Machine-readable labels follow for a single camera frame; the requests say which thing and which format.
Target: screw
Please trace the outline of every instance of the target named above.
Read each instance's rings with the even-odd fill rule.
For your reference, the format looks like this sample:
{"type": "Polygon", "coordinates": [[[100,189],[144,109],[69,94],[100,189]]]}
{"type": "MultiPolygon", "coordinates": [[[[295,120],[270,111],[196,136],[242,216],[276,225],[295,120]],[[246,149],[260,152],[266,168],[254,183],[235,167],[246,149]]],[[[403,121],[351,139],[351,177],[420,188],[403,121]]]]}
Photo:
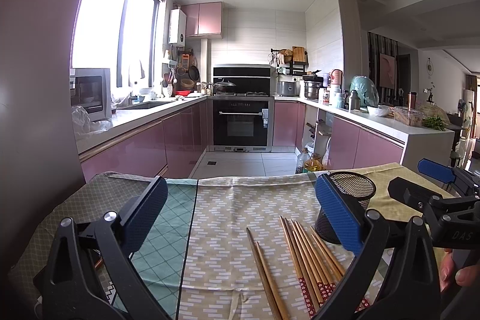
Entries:
{"type": "Polygon", "coordinates": [[[423,225],[423,220],[419,216],[415,216],[412,221],[416,226],[423,225]]]}
{"type": "Polygon", "coordinates": [[[114,211],[108,211],[104,214],[103,219],[105,221],[113,221],[117,218],[117,214],[114,211]]]}
{"type": "Polygon", "coordinates": [[[378,220],[380,218],[380,213],[375,209],[370,209],[367,211],[367,217],[371,220],[378,220]]]}
{"type": "Polygon", "coordinates": [[[61,226],[69,226],[71,224],[71,218],[65,217],[62,221],[60,221],[61,226]]]}

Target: white countertop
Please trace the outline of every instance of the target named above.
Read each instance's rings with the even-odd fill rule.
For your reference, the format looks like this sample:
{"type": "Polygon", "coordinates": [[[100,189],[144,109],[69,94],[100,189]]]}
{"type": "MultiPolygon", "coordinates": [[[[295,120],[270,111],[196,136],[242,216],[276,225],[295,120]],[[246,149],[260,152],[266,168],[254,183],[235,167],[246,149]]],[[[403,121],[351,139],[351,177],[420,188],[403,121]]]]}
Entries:
{"type": "Polygon", "coordinates": [[[360,125],[364,125],[368,128],[390,136],[391,138],[403,141],[404,143],[407,142],[409,135],[429,135],[452,132],[451,130],[441,131],[425,127],[409,127],[399,121],[395,121],[392,117],[375,117],[369,115],[367,112],[359,111],[349,112],[345,109],[336,109],[333,106],[324,105],[322,103],[316,102],[315,100],[310,100],[306,98],[276,96],[275,100],[291,100],[296,102],[303,102],[307,105],[335,114],[346,120],[350,120],[360,125]]]}
{"type": "Polygon", "coordinates": [[[150,121],[154,121],[157,118],[177,112],[205,99],[206,97],[184,98],[183,100],[174,100],[174,98],[161,98],[152,101],[165,102],[165,100],[167,100],[169,103],[153,107],[151,109],[117,109],[117,112],[112,115],[112,118],[109,119],[109,122],[112,124],[112,127],[109,130],[92,135],[88,139],[77,141],[78,153],[80,154],[85,152],[90,148],[128,132],[131,129],[135,129],[150,121]]]}

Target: black mesh holder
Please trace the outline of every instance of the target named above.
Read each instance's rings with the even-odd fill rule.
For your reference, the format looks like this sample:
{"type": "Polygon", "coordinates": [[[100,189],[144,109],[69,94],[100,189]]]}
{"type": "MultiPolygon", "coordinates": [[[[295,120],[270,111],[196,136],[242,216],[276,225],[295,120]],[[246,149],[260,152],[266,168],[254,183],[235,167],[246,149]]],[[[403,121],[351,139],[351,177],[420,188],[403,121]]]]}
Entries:
{"type": "MultiPolygon", "coordinates": [[[[356,172],[338,171],[333,172],[329,177],[342,193],[354,197],[364,210],[367,209],[370,199],[377,191],[375,183],[371,179],[356,172]]],[[[330,225],[322,206],[320,206],[320,213],[318,213],[315,223],[315,231],[323,240],[340,244],[340,240],[338,240],[334,229],[330,225]]]]}

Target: teal tablecloth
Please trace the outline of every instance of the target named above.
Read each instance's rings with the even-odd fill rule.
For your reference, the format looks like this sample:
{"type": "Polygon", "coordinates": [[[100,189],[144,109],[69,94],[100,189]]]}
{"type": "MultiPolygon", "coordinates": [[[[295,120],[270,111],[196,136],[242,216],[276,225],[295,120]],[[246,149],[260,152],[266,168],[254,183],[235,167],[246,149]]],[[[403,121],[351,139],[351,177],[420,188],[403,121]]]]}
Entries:
{"type": "MultiPolygon", "coordinates": [[[[175,319],[198,180],[166,182],[169,196],[132,263],[159,304],[175,319]]],[[[118,295],[114,306],[125,310],[118,295]]]]}

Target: window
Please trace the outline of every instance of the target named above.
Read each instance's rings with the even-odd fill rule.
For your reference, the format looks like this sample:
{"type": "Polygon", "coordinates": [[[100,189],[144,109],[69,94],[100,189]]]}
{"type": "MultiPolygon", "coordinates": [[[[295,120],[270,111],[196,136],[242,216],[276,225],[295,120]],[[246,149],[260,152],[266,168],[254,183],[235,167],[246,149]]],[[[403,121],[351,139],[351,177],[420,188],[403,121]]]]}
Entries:
{"type": "Polygon", "coordinates": [[[140,88],[151,87],[159,3],[82,0],[73,37],[72,67],[109,68],[112,88],[133,86],[135,81],[140,88]]]}

